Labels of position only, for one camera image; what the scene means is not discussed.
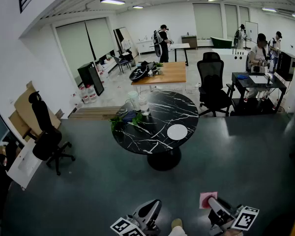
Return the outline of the mint green lidded cup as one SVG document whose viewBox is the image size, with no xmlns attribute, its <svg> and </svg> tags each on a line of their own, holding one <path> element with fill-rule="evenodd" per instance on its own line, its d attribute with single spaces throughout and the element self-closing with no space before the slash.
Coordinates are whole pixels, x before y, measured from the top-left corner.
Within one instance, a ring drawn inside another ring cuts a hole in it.
<svg viewBox="0 0 295 236">
<path fill-rule="evenodd" d="M 137 91 L 130 91 L 128 93 L 128 99 L 133 107 L 133 109 L 138 112 L 140 111 L 140 104 L 139 104 L 139 94 Z"/>
</svg>

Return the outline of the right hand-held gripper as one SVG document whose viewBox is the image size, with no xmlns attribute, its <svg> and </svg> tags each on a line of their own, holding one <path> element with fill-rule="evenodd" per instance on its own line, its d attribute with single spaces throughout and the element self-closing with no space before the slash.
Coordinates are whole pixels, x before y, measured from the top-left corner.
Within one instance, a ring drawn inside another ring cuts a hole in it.
<svg viewBox="0 0 295 236">
<path fill-rule="evenodd" d="M 224 233 L 235 229 L 248 231 L 259 215 L 259 209 L 249 206 L 239 206 L 237 209 L 222 198 L 210 197 L 208 204 L 211 207 L 209 233 Z"/>
</svg>

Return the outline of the black mesh office chair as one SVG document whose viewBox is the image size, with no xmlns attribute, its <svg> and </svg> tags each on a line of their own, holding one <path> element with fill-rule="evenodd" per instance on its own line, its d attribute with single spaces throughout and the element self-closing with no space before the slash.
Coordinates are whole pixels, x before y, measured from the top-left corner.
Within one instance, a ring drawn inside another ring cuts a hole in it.
<svg viewBox="0 0 295 236">
<path fill-rule="evenodd" d="M 232 95 L 235 90 L 231 84 L 226 84 L 228 91 L 223 90 L 223 70 L 224 62 L 216 52 L 205 52 L 203 59 L 197 62 L 198 72 L 201 77 L 200 107 L 206 107 L 206 110 L 199 113 L 199 116 L 213 113 L 224 113 L 229 116 L 232 106 Z"/>
</svg>

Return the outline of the black high-back office chair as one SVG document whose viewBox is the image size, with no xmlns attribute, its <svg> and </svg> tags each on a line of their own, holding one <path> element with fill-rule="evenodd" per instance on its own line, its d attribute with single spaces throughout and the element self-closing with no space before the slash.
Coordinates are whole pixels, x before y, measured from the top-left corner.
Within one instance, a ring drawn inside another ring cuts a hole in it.
<svg viewBox="0 0 295 236">
<path fill-rule="evenodd" d="M 34 139 L 35 146 L 32 152 L 36 158 L 45 161 L 47 166 L 50 166 L 51 162 L 55 161 L 56 173 L 59 176 L 61 175 L 59 171 L 60 158 L 68 157 L 72 161 L 76 160 L 73 155 L 64 152 L 67 147 L 71 148 L 72 144 L 65 142 L 62 146 L 59 145 L 62 140 L 62 133 L 52 125 L 48 107 L 38 91 L 29 95 L 29 103 L 42 132 L 38 137 L 34 137 L 29 131 L 25 135 Z"/>
</svg>

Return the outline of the person's right forearm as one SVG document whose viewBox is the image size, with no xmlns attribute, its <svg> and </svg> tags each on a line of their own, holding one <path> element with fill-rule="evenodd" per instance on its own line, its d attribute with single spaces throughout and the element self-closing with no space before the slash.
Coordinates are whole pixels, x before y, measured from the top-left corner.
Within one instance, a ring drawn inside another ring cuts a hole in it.
<svg viewBox="0 0 295 236">
<path fill-rule="evenodd" d="M 243 232 L 235 229 L 227 230 L 223 236 L 243 236 Z"/>
</svg>

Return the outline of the black box appliance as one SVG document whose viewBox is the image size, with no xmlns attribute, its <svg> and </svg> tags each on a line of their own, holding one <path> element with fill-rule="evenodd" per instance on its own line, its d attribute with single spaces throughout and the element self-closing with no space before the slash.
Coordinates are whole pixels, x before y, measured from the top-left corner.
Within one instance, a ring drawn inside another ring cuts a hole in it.
<svg viewBox="0 0 295 236">
<path fill-rule="evenodd" d="M 295 70 L 295 56 L 286 52 L 279 54 L 276 73 L 285 81 L 291 82 Z"/>
</svg>

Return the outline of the white top table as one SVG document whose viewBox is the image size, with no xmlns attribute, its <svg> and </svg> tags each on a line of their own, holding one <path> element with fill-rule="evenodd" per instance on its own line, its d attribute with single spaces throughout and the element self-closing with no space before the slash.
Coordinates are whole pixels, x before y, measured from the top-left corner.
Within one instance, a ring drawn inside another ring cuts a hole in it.
<svg viewBox="0 0 295 236">
<path fill-rule="evenodd" d="M 175 55 L 175 62 L 177 62 L 177 50 L 183 50 L 184 56 L 185 56 L 185 65 L 189 66 L 188 57 L 187 57 L 187 49 L 190 48 L 190 45 L 188 43 L 180 43 L 180 44 L 170 44 L 168 46 L 168 51 L 174 51 Z M 162 49 L 159 44 L 154 46 L 154 51 L 158 57 L 161 57 Z"/>
</svg>

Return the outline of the round black marble table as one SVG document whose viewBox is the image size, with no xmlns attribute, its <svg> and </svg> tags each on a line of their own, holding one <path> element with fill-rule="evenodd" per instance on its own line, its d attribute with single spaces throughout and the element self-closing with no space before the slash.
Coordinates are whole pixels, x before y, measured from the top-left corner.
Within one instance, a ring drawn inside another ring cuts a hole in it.
<svg viewBox="0 0 295 236">
<path fill-rule="evenodd" d="M 185 95 L 173 91 L 158 91 L 145 94 L 150 114 L 143 116 L 142 123 L 124 124 L 112 132 L 116 142 L 125 150 L 147 156 L 149 165 L 157 171 L 174 168 L 181 159 L 180 146 L 196 131 L 199 115 L 196 105 Z M 134 110 L 125 103 L 116 113 L 121 116 Z M 188 129 L 187 136 L 179 141 L 172 140 L 167 130 L 174 124 Z"/>
</svg>

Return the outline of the brown sink cabinet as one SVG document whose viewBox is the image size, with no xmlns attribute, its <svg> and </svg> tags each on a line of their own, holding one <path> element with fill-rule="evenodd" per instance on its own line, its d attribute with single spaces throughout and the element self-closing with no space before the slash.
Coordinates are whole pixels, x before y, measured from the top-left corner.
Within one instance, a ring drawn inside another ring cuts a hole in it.
<svg viewBox="0 0 295 236">
<path fill-rule="evenodd" d="M 181 41 L 184 44 L 189 44 L 190 48 L 197 48 L 198 43 L 197 43 L 197 36 L 196 35 L 183 35 L 181 37 Z"/>
</svg>

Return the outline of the dark blue cloth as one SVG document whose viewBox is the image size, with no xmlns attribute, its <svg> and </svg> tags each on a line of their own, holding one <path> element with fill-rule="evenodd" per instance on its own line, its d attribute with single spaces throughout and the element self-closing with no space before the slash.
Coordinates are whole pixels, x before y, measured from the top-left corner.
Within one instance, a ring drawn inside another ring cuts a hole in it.
<svg viewBox="0 0 295 236">
<path fill-rule="evenodd" d="M 125 123 L 132 122 L 132 119 L 136 117 L 136 112 L 134 110 L 129 111 L 123 118 L 122 121 Z"/>
</svg>

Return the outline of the wooden top table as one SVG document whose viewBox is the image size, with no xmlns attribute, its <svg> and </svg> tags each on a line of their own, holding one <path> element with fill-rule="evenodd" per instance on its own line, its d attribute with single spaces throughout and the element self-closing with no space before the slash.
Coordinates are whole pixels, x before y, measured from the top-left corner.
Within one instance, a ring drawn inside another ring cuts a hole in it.
<svg viewBox="0 0 295 236">
<path fill-rule="evenodd" d="M 186 89 L 186 65 L 185 62 L 169 62 L 164 63 L 161 67 L 161 75 L 153 77 L 144 77 L 137 82 L 132 82 L 131 86 L 136 90 L 138 87 L 149 86 L 149 90 L 153 91 L 156 86 L 164 85 L 183 85 Z"/>
</svg>

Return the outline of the black cabinet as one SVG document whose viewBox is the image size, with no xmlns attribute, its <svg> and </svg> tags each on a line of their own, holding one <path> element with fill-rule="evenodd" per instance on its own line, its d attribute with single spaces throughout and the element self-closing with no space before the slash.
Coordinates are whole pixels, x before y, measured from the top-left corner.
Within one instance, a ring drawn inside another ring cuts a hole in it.
<svg viewBox="0 0 295 236">
<path fill-rule="evenodd" d="M 103 93 L 104 87 L 93 62 L 86 63 L 78 68 L 78 73 L 85 87 L 93 85 L 98 96 Z"/>
</svg>

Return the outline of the black round dish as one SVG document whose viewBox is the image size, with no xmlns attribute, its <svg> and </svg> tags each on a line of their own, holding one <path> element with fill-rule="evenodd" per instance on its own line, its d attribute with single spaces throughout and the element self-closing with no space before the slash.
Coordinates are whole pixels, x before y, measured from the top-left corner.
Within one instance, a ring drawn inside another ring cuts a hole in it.
<svg viewBox="0 0 295 236">
<path fill-rule="evenodd" d="M 147 66 L 138 66 L 135 68 L 129 76 L 129 79 L 133 82 L 136 82 L 148 74 L 148 67 Z"/>
</svg>

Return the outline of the white low cabinet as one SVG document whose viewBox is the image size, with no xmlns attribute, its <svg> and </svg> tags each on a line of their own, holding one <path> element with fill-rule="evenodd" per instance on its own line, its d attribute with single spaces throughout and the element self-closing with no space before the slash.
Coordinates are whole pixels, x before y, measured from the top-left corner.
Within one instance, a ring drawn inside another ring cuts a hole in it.
<svg viewBox="0 0 295 236">
<path fill-rule="evenodd" d="M 136 43 L 139 55 L 142 53 L 155 52 L 153 40 L 144 40 Z"/>
</svg>

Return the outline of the green leafy plant stem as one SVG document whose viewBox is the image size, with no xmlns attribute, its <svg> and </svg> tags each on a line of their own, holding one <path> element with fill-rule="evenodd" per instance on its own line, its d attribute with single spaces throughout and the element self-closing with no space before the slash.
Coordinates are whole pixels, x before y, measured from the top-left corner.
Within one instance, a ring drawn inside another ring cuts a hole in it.
<svg viewBox="0 0 295 236">
<path fill-rule="evenodd" d="M 121 116 L 115 116 L 115 117 L 113 117 L 113 118 L 111 118 L 109 120 L 110 123 L 111 123 L 111 131 L 112 132 L 114 132 L 116 129 L 119 129 L 124 124 L 127 124 L 127 123 L 122 121 L 122 118 L 127 113 L 124 113 Z M 134 119 L 132 119 L 132 122 L 128 122 L 128 123 L 133 124 L 133 125 L 138 125 L 139 123 L 142 123 L 142 118 L 143 118 L 143 115 L 141 113 L 139 113 L 139 112 L 136 112 L 136 117 Z"/>
</svg>

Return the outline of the clear bag with red contents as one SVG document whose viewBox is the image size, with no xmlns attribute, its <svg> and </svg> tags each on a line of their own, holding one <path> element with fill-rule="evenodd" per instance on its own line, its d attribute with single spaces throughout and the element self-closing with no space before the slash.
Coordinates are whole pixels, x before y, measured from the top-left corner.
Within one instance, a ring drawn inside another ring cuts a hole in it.
<svg viewBox="0 0 295 236">
<path fill-rule="evenodd" d="M 205 192 L 200 194 L 200 209 L 210 208 L 208 200 L 213 197 L 217 199 L 218 192 Z"/>
</svg>

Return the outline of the white bathtub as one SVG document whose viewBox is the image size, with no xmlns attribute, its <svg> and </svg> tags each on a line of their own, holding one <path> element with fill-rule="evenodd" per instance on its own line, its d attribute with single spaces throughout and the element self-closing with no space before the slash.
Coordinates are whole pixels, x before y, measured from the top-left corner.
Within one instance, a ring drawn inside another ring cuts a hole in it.
<svg viewBox="0 0 295 236">
<path fill-rule="evenodd" d="M 242 49 L 212 49 L 224 62 L 226 72 L 245 72 L 248 51 Z"/>
</svg>

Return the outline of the grey window blind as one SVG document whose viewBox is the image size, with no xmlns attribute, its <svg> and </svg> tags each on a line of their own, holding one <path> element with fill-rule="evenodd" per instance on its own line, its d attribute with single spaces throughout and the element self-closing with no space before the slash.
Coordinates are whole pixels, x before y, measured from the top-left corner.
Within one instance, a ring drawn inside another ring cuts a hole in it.
<svg viewBox="0 0 295 236">
<path fill-rule="evenodd" d="M 223 37 L 220 4 L 194 3 L 193 10 L 198 39 Z"/>
<path fill-rule="evenodd" d="M 80 76 L 78 69 L 94 62 L 93 53 L 85 22 L 69 24 L 56 28 L 63 54 L 66 58 L 73 78 Z"/>
<path fill-rule="evenodd" d="M 246 25 L 246 22 L 249 22 L 249 8 L 247 7 L 239 7 L 239 24 Z"/>
<path fill-rule="evenodd" d="M 233 39 L 238 29 L 237 9 L 235 5 L 225 5 L 227 37 Z"/>
<path fill-rule="evenodd" d="M 100 59 L 115 49 L 105 18 L 87 20 L 86 27 L 96 59 Z"/>
</svg>

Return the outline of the person's white trousers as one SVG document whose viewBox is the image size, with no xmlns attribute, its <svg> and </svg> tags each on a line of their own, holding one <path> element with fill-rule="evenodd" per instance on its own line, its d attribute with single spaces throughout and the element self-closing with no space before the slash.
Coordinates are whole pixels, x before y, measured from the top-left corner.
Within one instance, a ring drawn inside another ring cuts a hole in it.
<svg viewBox="0 0 295 236">
<path fill-rule="evenodd" d="M 187 234 L 181 226 L 175 226 L 168 236 L 187 236 Z"/>
</svg>

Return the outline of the stack of wooden planks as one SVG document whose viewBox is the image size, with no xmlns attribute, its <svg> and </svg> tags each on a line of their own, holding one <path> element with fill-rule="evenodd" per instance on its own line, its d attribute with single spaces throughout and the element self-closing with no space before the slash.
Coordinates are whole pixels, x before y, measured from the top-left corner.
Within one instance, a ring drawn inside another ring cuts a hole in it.
<svg viewBox="0 0 295 236">
<path fill-rule="evenodd" d="M 80 108 L 71 113 L 68 118 L 75 120 L 109 120 L 113 118 L 120 106 Z"/>
</svg>

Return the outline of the white paper sheet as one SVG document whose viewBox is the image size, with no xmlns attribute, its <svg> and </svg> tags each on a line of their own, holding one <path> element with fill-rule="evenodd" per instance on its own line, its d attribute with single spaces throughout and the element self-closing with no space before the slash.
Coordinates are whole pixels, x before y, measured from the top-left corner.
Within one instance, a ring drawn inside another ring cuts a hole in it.
<svg viewBox="0 0 295 236">
<path fill-rule="evenodd" d="M 267 84 L 268 78 L 265 75 L 250 75 L 249 78 L 255 84 Z"/>
</svg>

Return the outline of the leaning mirror panel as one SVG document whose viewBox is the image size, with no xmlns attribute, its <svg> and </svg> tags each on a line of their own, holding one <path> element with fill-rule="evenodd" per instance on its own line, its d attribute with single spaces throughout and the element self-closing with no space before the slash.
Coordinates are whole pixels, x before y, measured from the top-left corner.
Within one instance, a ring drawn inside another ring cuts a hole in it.
<svg viewBox="0 0 295 236">
<path fill-rule="evenodd" d="M 127 50 L 131 52 L 131 55 L 134 58 L 139 54 L 137 47 L 126 27 L 114 29 L 114 36 L 117 42 L 119 55 L 122 55 Z"/>
</svg>

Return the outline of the black desk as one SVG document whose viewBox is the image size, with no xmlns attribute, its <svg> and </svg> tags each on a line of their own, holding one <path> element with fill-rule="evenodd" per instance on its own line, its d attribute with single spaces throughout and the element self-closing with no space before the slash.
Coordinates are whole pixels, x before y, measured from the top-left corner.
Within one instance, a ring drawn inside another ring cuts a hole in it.
<svg viewBox="0 0 295 236">
<path fill-rule="evenodd" d="M 246 75 L 247 79 L 239 80 L 238 75 Z M 250 75 L 265 75 L 267 84 L 255 84 Z M 238 90 L 240 97 L 232 97 L 234 114 L 237 116 L 275 114 L 282 102 L 287 87 L 273 74 L 233 72 L 232 85 Z"/>
</svg>

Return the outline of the white round plate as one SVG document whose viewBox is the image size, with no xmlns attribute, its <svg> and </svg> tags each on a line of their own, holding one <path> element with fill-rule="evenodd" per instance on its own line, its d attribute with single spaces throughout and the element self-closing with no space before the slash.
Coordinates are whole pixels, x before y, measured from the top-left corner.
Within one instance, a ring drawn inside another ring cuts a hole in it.
<svg viewBox="0 0 295 236">
<path fill-rule="evenodd" d="M 188 129 L 182 124 L 174 124 L 167 130 L 167 135 L 170 139 L 179 141 L 184 139 L 188 134 Z"/>
</svg>

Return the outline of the clear jar white lid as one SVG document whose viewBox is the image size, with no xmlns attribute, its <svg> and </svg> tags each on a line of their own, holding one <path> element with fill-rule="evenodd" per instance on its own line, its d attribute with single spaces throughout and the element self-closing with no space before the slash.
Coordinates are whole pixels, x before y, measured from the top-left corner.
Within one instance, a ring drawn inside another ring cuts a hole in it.
<svg viewBox="0 0 295 236">
<path fill-rule="evenodd" d="M 144 95 L 139 96 L 139 106 L 140 111 L 143 116 L 148 116 L 150 114 L 147 98 Z"/>
</svg>

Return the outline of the large clear water bottle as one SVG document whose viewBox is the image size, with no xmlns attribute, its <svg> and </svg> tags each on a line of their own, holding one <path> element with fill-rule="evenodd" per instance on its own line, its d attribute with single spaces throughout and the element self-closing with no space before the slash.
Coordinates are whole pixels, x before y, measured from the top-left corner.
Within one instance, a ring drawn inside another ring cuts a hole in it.
<svg viewBox="0 0 295 236">
<path fill-rule="evenodd" d="M 84 104 L 89 103 L 89 96 L 87 93 L 87 89 L 84 86 L 79 87 L 80 95 Z"/>
<path fill-rule="evenodd" d="M 90 102 L 97 101 L 97 95 L 96 95 L 96 91 L 94 89 L 94 85 L 87 85 L 87 94 L 88 94 Z"/>
<path fill-rule="evenodd" d="M 83 101 L 82 101 L 82 99 L 81 99 L 81 97 L 80 97 L 80 95 L 79 95 L 78 93 L 73 93 L 73 94 L 71 95 L 71 101 L 72 101 L 74 107 L 75 107 L 77 110 L 80 109 L 80 108 L 82 108 L 82 106 L 83 106 Z"/>
</svg>

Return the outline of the whiteboard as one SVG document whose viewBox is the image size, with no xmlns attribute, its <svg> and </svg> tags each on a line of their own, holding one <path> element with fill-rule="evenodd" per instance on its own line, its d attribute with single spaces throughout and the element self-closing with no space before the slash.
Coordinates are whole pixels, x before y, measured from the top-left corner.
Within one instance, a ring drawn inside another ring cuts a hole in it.
<svg viewBox="0 0 295 236">
<path fill-rule="evenodd" d="M 245 22 L 245 30 L 247 35 L 247 40 L 250 40 L 254 43 L 256 43 L 256 40 L 258 38 L 258 24 L 250 21 Z"/>
</svg>

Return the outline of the white panel with recess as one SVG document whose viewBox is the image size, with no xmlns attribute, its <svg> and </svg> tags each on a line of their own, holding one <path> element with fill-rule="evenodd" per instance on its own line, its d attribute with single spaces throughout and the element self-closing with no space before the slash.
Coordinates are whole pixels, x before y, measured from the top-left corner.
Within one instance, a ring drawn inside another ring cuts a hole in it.
<svg viewBox="0 0 295 236">
<path fill-rule="evenodd" d="M 38 167 L 42 163 L 42 160 L 38 159 L 33 154 L 34 147 L 35 141 L 30 138 L 7 171 L 7 175 L 20 185 L 23 191 L 25 191 Z"/>
</svg>

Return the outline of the person's beige shoe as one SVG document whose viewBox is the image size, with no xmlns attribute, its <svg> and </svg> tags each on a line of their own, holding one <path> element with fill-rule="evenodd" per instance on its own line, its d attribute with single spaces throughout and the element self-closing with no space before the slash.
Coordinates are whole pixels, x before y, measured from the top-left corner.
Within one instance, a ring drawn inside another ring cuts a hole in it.
<svg viewBox="0 0 295 236">
<path fill-rule="evenodd" d="M 171 223 L 171 228 L 172 230 L 175 228 L 175 227 L 179 227 L 179 228 L 183 228 L 183 224 L 182 224 L 182 220 L 180 218 L 177 218 L 177 219 L 174 219 Z"/>
</svg>

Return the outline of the blue chair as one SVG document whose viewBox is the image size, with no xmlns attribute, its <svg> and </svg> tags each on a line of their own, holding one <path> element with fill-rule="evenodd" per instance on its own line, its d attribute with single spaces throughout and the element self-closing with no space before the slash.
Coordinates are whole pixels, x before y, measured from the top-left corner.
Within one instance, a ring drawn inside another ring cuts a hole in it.
<svg viewBox="0 0 295 236">
<path fill-rule="evenodd" d="M 121 71 L 122 73 L 124 73 L 124 71 L 123 71 L 123 66 L 124 66 L 124 65 L 125 65 L 128 69 L 131 69 L 130 64 L 129 64 L 129 61 L 127 61 L 126 59 L 121 59 L 121 58 L 118 58 L 118 57 L 116 57 L 116 56 L 114 56 L 114 55 L 112 55 L 112 57 L 114 58 L 116 64 L 118 65 L 118 67 L 119 67 L 119 69 L 120 69 L 120 71 Z"/>
</svg>

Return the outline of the brown cardboard sheets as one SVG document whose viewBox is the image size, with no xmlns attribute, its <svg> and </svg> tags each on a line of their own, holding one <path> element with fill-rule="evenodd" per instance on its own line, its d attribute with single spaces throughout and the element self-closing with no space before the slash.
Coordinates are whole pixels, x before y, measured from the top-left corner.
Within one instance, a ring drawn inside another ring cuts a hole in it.
<svg viewBox="0 0 295 236">
<path fill-rule="evenodd" d="M 36 115 L 32 109 L 32 104 L 29 102 L 29 96 L 36 92 L 32 81 L 27 84 L 27 89 L 15 101 L 15 111 L 9 117 L 16 130 L 26 141 L 29 139 L 36 140 L 42 133 L 39 127 Z"/>
</svg>

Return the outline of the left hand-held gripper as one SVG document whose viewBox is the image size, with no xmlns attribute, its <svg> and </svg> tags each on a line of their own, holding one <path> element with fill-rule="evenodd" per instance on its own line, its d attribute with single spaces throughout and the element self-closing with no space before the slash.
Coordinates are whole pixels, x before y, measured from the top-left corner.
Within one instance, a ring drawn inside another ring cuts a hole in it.
<svg viewBox="0 0 295 236">
<path fill-rule="evenodd" d="M 162 208 L 162 202 L 154 199 L 138 206 L 132 215 L 120 217 L 110 229 L 118 236 L 159 236 L 161 230 L 155 221 Z"/>
</svg>

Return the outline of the green bathtub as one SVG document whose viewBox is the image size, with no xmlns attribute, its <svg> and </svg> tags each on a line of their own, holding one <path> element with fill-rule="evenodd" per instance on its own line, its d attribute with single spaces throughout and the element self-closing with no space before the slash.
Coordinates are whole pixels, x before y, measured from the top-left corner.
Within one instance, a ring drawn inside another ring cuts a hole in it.
<svg viewBox="0 0 295 236">
<path fill-rule="evenodd" d="M 232 40 L 212 36 L 210 38 L 215 49 L 231 49 L 233 46 Z"/>
</svg>

